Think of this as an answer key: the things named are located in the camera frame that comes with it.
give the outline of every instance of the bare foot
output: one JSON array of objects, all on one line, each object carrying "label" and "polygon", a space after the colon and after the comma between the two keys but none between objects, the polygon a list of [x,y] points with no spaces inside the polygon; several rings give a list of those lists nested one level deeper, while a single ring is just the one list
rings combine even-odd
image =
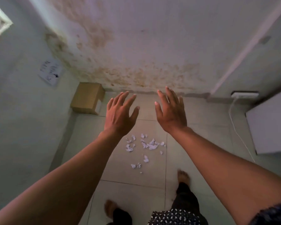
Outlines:
[{"label": "bare foot", "polygon": [[111,200],[107,200],[104,204],[104,211],[107,217],[110,219],[113,219],[113,211],[118,207],[116,202],[113,202]]},{"label": "bare foot", "polygon": [[189,187],[189,183],[190,183],[190,177],[188,176],[188,174],[182,170],[178,170],[177,172],[177,176],[178,176],[178,182],[183,182],[185,184],[188,185]]}]

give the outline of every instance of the white wall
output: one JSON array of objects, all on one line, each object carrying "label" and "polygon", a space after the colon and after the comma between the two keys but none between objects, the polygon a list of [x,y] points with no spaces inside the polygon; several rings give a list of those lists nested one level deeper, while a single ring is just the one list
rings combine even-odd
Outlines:
[{"label": "white wall", "polygon": [[13,25],[0,38],[0,208],[50,167],[78,85],[69,72],[57,87],[37,76],[51,55],[41,25],[12,0],[0,8]]},{"label": "white wall", "polygon": [[31,0],[81,81],[208,93],[279,0]]},{"label": "white wall", "polygon": [[234,90],[255,90],[261,97],[281,87],[281,16],[265,36],[266,44],[257,44],[213,97],[228,98]]}]

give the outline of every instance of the patterned fabric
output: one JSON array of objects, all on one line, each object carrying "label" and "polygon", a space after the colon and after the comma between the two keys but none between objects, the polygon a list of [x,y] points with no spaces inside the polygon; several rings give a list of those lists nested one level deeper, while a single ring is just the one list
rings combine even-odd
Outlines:
[{"label": "patterned fabric", "polygon": [[148,225],[201,225],[200,217],[183,209],[153,212]]},{"label": "patterned fabric", "polygon": [[274,207],[266,210],[261,210],[249,225],[281,225],[281,204],[275,205]]}]

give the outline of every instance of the white cable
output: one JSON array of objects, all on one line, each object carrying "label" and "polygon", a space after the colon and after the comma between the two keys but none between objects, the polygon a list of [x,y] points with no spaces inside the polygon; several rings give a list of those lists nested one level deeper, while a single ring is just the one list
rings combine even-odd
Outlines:
[{"label": "white cable", "polygon": [[236,133],[236,135],[240,138],[240,140],[242,141],[242,143],[244,144],[244,146],[246,147],[246,149],[248,150],[249,154],[251,155],[251,158],[253,159],[253,161],[255,162],[255,159],[253,158],[250,150],[248,149],[248,147],[246,146],[246,144],[244,143],[244,141],[242,140],[242,138],[240,137],[240,135],[237,133],[236,129],[235,129],[235,126],[234,126],[234,123],[233,123],[233,120],[232,120],[232,117],[231,117],[231,110],[232,110],[232,107],[234,105],[234,103],[237,101],[238,98],[235,98],[233,100],[233,102],[231,103],[230,107],[229,107],[229,111],[228,111],[228,114],[229,114],[229,117],[230,117],[230,120],[232,122],[232,125],[233,125],[233,128],[234,128],[234,131]]}]

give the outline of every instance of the power strip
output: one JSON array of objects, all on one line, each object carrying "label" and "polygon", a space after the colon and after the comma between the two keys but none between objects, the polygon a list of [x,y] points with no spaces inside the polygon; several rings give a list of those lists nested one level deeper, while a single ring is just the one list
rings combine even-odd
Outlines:
[{"label": "power strip", "polygon": [[259,96],[258,91],[234,91],[231,94],[232,98],[237,99],[254,99]]}]

